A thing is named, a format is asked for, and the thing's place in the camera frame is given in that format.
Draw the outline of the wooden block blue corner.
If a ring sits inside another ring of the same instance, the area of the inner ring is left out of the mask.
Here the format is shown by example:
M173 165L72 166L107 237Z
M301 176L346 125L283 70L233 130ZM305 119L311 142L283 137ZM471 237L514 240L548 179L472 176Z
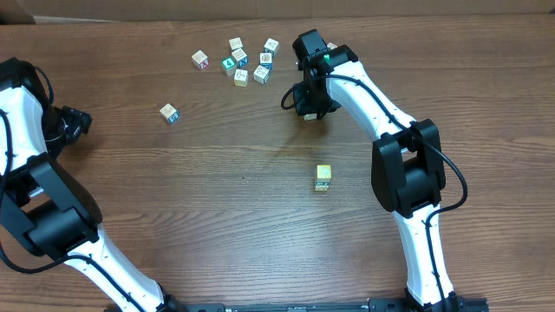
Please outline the wooden block blue corner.
M168 124L173 124L179 117L179 111L170 103L160 109L160 115Z

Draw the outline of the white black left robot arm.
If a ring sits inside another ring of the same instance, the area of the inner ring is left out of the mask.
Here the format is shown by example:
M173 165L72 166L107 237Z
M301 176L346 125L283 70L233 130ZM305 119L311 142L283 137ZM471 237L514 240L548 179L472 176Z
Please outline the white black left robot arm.
M57 161L88 132L92 118L54 107L48 77L12 57L1 64L1 225L31 255L50 263L12 270L33 275L65 264L80 271L119 311L182 311L185 306L141 273L108 237L99 205Z

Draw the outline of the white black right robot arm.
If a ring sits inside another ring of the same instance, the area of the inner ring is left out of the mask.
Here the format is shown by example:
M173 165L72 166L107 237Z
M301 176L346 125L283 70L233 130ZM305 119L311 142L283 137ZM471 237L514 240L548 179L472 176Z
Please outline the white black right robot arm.
M371 185L390 212L402 240L408 280L405 310L458 311L441 247L439 216L445 169L459 174L441 150L438 127L417 121L395 106L372 82L348 46L332 48L315 29L292 44L304 78L287 91L292 108L305 119L321 120L344 108L372 142Z

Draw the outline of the wooden block green side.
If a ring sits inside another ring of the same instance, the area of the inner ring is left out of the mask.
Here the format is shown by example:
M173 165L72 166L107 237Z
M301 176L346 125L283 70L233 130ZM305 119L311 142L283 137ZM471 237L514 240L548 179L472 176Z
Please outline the wooden block green side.
M329 179L317 179L315 186L317 185L326 185L328 187L330 187L330 180Z

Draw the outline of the wooden tower base block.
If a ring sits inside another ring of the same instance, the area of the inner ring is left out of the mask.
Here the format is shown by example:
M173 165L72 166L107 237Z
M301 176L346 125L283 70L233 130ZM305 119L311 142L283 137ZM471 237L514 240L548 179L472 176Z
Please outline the wooden tower base block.
M329 187L326 185L317 185L315 186L315 191L316 192L326 192L329 190Z

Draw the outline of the yellow letter C block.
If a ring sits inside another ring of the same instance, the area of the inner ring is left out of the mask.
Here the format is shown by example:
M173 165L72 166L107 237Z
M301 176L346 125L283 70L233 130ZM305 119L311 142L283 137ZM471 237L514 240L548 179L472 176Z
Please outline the yellow letter C block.
M332 177L331 165L317 165L317 181L329 181Z

